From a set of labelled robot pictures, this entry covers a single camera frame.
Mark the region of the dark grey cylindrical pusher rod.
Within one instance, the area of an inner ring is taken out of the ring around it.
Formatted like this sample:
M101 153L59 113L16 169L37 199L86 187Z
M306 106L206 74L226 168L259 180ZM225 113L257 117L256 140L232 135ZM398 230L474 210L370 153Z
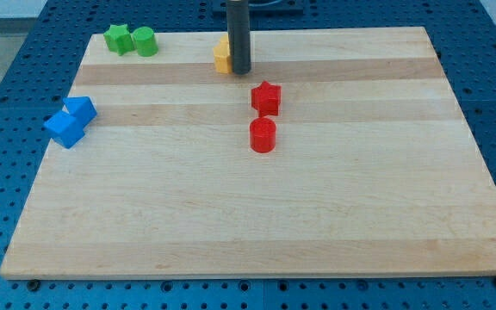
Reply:
M232 71L237 75L245 75L251 70L249 1L227 0L226 22Z

